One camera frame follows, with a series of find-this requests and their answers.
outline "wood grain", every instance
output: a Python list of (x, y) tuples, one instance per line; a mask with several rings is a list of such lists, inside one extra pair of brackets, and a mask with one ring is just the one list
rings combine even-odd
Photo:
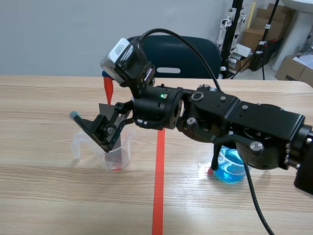
[[(202, 79), (157, 79), (195, 89)], [(222, 80), (224, 92), (271, 103), (306, 116), (313, 125), (313, 89), (288, 81)], [(112, 103), (131, 93), (115, 84)], [(121, 172), (102, 170), (87, 146), (74, 161), (68, 114), (93, 119), (106, 102), (102, 78), (0, 76), (0, 235), (149, 235), (157, 132), (135, 125), (132, 159)], [(247, 181), (200, 179), (210, 144), (166, 132), (165, 235), (265, 235)], [(295, 170), (251, 171), (260, 207), (276, 235), (313, 231), (313, 200), (295, 191)]]

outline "red tape line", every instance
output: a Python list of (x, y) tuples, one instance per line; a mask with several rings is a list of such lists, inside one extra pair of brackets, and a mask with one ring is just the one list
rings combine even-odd
[(153, 200), (152, 235), (163, 234), (165, 129), (157, 132), (156, 179)]

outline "black chair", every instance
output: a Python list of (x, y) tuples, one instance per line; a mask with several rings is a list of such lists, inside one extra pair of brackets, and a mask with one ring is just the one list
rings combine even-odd
[[(183, 36), (203, 56), (218, 78), (221, 53), (218, 46), (204, 38)], [(145, 38), (143, 50), (148, 61), (156, 67), (155, 77), (162, 78), (212, 78), (197, 55), (182, 41), (170, 35), (152, 35)], [(160, 68), (179, 69), (178, 73), (160, 72)]]

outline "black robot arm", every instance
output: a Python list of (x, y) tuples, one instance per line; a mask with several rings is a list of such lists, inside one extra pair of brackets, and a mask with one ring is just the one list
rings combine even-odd
[[(127, 124), (156, 130), (177, 128), (193, 140), (236, 148), (251, 167), (294, 167), (298, 169), (295, 186), (313, 194), (313, 132), (304, 124), (303, 115), (241, 101), (205, 84), (195, 91), (163, 84), (154, 87), (155, 68), (147, 61), (139, 38), (120, 40), (100, 64), (134, 96), (117, 103), (110, 120), (98, 115), (89, 121), (76, 112), (70, 114), (104, 151), (112, 150)], [(217, 158), (212, 164), (217, 166)]]

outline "white wall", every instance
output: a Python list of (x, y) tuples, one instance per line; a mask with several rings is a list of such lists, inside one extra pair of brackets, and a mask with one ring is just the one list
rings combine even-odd
[[(216, 41), (232, 0), (0, 0), (0, 74), (99, 76), (121, 38), (164, 27)], [(245, 0), (249, 14), (253, 0)], [(275, 0), (257, 0), (266, 7)]]

